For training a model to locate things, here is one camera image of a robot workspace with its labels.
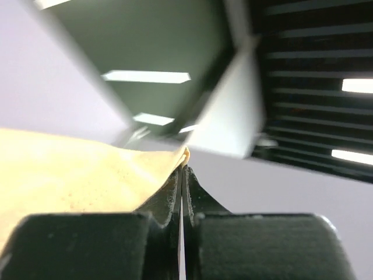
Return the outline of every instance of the beige paper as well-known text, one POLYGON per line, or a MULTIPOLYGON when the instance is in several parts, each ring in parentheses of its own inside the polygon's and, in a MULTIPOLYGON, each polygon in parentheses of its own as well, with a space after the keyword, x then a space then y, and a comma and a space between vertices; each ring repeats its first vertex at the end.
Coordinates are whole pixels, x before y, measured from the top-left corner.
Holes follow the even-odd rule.
POLYGON ((188 160, 185 146, 140 152, 0 129, 0 251, 29 214, 133 211, 188 160))

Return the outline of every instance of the ceiling light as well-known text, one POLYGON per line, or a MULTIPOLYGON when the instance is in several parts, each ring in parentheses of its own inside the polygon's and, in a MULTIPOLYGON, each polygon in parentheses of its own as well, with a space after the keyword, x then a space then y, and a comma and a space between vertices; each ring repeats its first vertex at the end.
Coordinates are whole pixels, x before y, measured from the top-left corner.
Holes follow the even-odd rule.
POLYGON ((122 70, 109 71, 102 77, 106 81, 143 83, 184 83, 191 79, 189 73, 122 70))
POLYGON ((373 155, 348 152, 345 150, 332 150, 332 156, 338 159, 344 159, 352 162, 360 162, 365 163, 367 165, 373 165, 373 155))
POLYGON ((133 117, 135 121, 145 124, 155 124, 155 125, 166 125, 173 122, 174 118, 162 117, 160 115, 151 115, 146 113, 140 113, 133 117))
POLYGON ((373 93, 373 79, 344 79, 342 90, 344 92, 373 93))
POLYGON ((69 1, 70 0, 35 0, 34 3, 40 10, 43 10, 69 1))
POLYGON ((188 126, 188 127, 184 127, 184 128, 182 128, 182 129, 179 131, 179 133, 184 133, 184 132, 192 131, 192 130, 194 130, 197 126, 198 126, 198 124, 190 125, 190 126, 188 126))

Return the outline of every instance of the dark green panel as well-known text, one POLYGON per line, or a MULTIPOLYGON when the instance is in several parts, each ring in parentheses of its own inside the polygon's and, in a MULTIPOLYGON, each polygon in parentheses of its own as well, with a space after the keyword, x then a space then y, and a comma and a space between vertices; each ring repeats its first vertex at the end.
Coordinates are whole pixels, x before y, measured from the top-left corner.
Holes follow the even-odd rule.
POLYGON ((220 0, 71 0, 50 10, 102 74, 190 73, 192 80, 180 85, 110 82, 133 113, 178 117, 200 96, 215 61, 232 48, 220 0))

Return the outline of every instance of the black grille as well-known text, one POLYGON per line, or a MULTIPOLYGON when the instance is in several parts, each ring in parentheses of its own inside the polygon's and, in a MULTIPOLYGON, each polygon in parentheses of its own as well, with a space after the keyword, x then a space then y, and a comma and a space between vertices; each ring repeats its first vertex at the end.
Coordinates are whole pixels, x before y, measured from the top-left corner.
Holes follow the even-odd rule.
POLYGON ((331 157, 373 155, 373 94, 342 91, 344 78, 373 79, 373 1, 251 1, 274 148, 254 157, 373 183, 373 166, 331 157))

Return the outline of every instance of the fluorescent light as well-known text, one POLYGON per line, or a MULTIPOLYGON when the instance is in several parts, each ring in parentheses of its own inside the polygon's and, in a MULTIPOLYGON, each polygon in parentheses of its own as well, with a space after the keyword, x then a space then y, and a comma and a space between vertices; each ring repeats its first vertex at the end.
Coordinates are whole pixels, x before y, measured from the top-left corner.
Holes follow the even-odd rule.
POLYGON ((364 153, 354 153, 346 150, 332 150, 332 156, 338 159, 373 165, 373 155, 366 155, 364 153))
POLYGON ((70 0, 35 0, 34 3, 40 10, 43 10, 69 1, 70 0))
POLYGON ((173 122, 174 118, 162 117, 160 115, 151 115, 146 113, 140 113, 133 117, 135 121, 145 124, 155 124, 155 125, 166 125, 173 122))
POLYGON ((179 133, 184 133, 184 132, 192 131, 192 130, 194 130, 197 126, 198 126, 198 124, 190 125, 190 126, 188 126, 188 127, 184 127, 184 128, 182 128, 182 129, 179 131, 179 133))
POLYGON ((143 83, 184 83, 191 79, 189 73, 122 70, 109 71, 102 77, 106 81, 143 83))
POLYGON ((344 92, 373 93, 373 79, 344 79, 342 90, 344 92))

